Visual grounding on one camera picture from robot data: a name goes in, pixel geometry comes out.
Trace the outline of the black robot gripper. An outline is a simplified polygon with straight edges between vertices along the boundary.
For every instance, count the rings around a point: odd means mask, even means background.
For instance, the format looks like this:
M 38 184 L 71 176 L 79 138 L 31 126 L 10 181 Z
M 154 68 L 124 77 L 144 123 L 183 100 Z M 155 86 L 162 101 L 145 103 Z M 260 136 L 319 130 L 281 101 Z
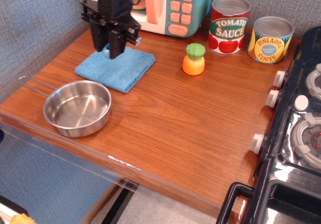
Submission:
M 141 0 L 81 0 L 81 18 L 90 23 L 92 40 L 97 52 L 109 43 L 110 59 L 125 50 L 126 42 L 138 45 L 140 24 L 131 16 L 132 7 Z

